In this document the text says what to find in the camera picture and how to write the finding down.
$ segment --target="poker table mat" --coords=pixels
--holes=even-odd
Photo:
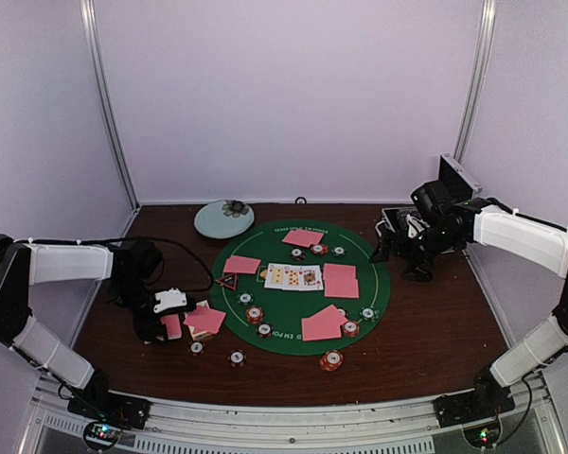
[[[282,242],[282,238],[294,229],[306,229],[323,233],[322,243],[332,251],[335,246],[346,249],[345,256],[336,257],[332,253],[316,255],[303,249],[306,258],[294,261],[291,250],[294,246]],[[223,275],[225,261],[231,255],[260,258],[261,264],[256,275],[240,274],[236,290],[215,285],[211,290],[214,308],[226,312],[225,325],[244,341],[269,352],[310,356],[323,355],[328,350],[341,350],[366,336],[377,325],[389,303],[390,280],[385,264],[371,264],[368,259],[373,248],[360,236],[337,225],[315,220],[285,220],[262,224],[232,240],[221,252],[213,267],[216,277]],[[292,266],[320,265],[337,263],[354,265],[360,288],[359,299],[326,298],[324,291],[294,291],[264,288],[260,273],[269,263]],[[248,306],[238,303],[238,295],[250,292],[254,297]],[[335,340],[316,340],[303,342],[301,319],[310,317],[321,309],[335,305],[347,311],[350,320],[360,324],[360,334],[355,338],[342,336]],[[267,339],[257,335],[257,326],[246,319],[246,309],[258,306],[263,309],[263,321],[274,327],[274,334]],[[364,307],[377,309],[379,316],[375,321],[363,321],[360,311]]]

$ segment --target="metal corner post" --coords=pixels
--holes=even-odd
[[[86,41],[91,53],[91,60],[95,70],[95,82],[97,83],[98,96],[103,113],[103,122],[105,130],[110,141],[110,147],[114,155],[115,166],[119,174],[120,180],[124,185],[129,204],[133,211],[139,209],[139,201],[136,197],[133,187],[131,174],[126,165],[124,151],[120,142],[114,118],[114,108],[107,89],[107,79],[105,77],[105,68],[103,66],[103,58],[98,40],[97,20],[95,17],[94,0],[80,0],[82,23],[86,34]]]
[[[463,162],[465,153],[467,152],[471,129],[473,128],[477,113],[477,104],[488,69],[490,49],[492,48],[492,39],[494,37],[495,13],[496,0],[484,0],[482,23],[480,24],[480,31],[477,38],[475,61],[473,62],[473,72],[471,74],[467,103],[465,104],[461,129],[458,133],[456,146],[454,148],[454,159],[459,163]]]

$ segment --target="white panel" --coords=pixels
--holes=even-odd
[[[112,275],[114,253],[104,246],[67,246],[27,244],[32,250],[29,284],[103,280]]]
[[[568,224],[568,1],[499,1],[494,46],[467,170],[524,213]],[[557,304],[563,281],[475,248],[516,340]],[[568,438],[568,354],[546,372]]]
[[[482,2],[106,0],[144,202],[405,201],[453,152]]]
[[[113,236],[129,208],[115,172],[79,0],[0,0],[0,232]],[[69,343],[88,283],[39,285],[34,314]],[[0,453],[15,452],[37,374],[0,345]]]
[[[484,246],[501,249],[533,261],[566,277],[568,232],[511,216],[498,206],[488,206],[475,217],[473,239]]]

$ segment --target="playing card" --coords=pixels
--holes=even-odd
[[[320,271],[320,267],[318,265],[300,268],[302,272],[302,285],[300,287],[300,290],[312,291],[324,289],[324,283],[322,282],[322,272]]]
[[[265,288],[284,289],[284,268],[286,265],[277,265],[270,263],[267,267],[267,279],[265,279]]]
[[[284,267],[284,289],[300,290],[301,288],[301,267]]]

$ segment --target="brown wooden surface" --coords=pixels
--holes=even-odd
[[[184,242],[212,264],[225,240],[196,233],[198,206],[154,206],[141,210],[131,236],[166,236]],[[376,205],[254,205],[257,224],[286,218],[336,223],[375,244]],[[167,260],[161,288],[203,285],[200,267],[180,251],[160,246]],[[226,326],[203,355],[184,340],[144,345],[125,309],[99,297],[76,350],[105,370],[112,389],[165,399],[210,404],[313,406],[368,403],[449,393],[471,387],[474,374],[506,349],[497,323],[465,258],[438,257],[435,280],[400,279],[403,263],[389,263],[391,299],[379,325],[343,351],[336,372],[320,369],[318,357],[289,357],[260,350]],[[207,298],[209,295],[196,295]],[[245,367],[232,368],[227,356],[242,349]]]

